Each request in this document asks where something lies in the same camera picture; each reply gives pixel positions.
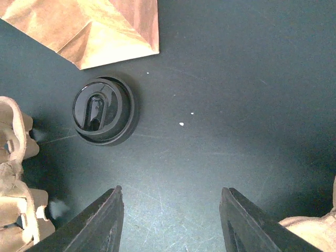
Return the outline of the black coffee lid near bag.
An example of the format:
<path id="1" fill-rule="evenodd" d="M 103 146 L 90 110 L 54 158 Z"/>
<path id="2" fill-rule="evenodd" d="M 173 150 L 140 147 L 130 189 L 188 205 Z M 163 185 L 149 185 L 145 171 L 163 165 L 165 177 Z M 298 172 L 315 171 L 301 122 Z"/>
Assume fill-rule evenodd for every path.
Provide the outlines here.
<path id="1" fill-rule="evenodd" d="M 83 141 L 96 146 L 121 144 L 137 127 L 138 94 L 120 78 L 94 77 L 76 94 L 72 117 L 74 129 Z"/>

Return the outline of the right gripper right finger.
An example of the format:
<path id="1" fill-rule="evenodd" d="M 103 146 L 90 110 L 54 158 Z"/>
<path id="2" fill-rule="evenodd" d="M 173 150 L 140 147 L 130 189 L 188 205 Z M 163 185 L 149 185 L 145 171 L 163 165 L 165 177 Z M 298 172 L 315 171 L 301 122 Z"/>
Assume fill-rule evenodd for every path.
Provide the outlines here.
<path id="1" fill-rule="evenodd" d="M 234 188 L 222 189 L 219 212 L 226 251 L 319 251 Z"/>

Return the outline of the brown pulp cup carrier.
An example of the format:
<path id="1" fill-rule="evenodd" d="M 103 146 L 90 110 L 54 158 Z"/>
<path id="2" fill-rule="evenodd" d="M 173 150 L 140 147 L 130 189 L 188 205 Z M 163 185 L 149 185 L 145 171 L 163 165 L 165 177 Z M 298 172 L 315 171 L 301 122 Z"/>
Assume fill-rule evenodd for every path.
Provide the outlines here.
<path id="1" fill-rule="evenodd" d="M 33 119 L 12 98 L 1 97 L 1 251 L 26 251 L 55 232 L 45 215 L 48 193 L 22 180 L 22 162 L 39 146 L 29 135 Z"/>

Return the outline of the single brown pulp carrier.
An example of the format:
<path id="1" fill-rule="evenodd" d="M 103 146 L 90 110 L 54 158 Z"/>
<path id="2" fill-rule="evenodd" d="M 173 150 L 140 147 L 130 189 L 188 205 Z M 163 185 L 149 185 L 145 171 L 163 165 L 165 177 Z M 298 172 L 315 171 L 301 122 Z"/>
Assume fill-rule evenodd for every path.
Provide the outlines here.
<path id="1" fill-rule="evenodd" d="M 326 215 L 287 217 L 279 224 L 321 251 L 335 251 L 335 180 L 332 196 L 333 208 Z"/>

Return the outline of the brown paper bag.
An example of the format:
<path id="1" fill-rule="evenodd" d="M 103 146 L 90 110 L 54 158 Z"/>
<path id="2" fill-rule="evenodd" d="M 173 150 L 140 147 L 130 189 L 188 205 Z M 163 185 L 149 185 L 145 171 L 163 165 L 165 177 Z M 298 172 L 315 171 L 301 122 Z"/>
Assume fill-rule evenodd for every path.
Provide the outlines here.
<path id="1" fill-rule="evenodd" d="M 1 19 L 80 70 L 160 52 L 157 1 L 1 1 Z"/>

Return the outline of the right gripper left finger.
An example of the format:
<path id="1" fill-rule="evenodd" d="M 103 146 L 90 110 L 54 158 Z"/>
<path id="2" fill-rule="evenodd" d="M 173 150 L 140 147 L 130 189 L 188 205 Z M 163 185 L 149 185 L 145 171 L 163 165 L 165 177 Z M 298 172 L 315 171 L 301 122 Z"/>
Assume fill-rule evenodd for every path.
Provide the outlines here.
<path id="1" fill-rule="evenodd" d="M 118 185 L 28 251 L 119 251 L 123 218 L 122 187 Z"/>

